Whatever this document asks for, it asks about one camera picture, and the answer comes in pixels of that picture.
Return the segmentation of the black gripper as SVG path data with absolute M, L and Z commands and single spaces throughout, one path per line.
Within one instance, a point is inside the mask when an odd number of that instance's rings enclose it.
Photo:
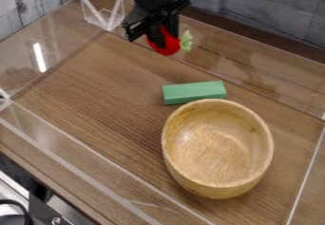
M 128 39 L 134 42 L 146 35 L 152 47 L 165 48 L 164 26 L 178 38 L 180 12 L 190 5 L 190 0 L 134 0 L 134 2 L 133 10 L 122 22 Z

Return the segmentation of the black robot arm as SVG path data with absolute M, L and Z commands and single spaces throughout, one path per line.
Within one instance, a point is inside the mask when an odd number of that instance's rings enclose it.
M 122 23 L 129 41 L 145 35 L 153 49 L 174 54 L 181 49 L 180 12 L 189 5 L 190 0 L 134 0 Z

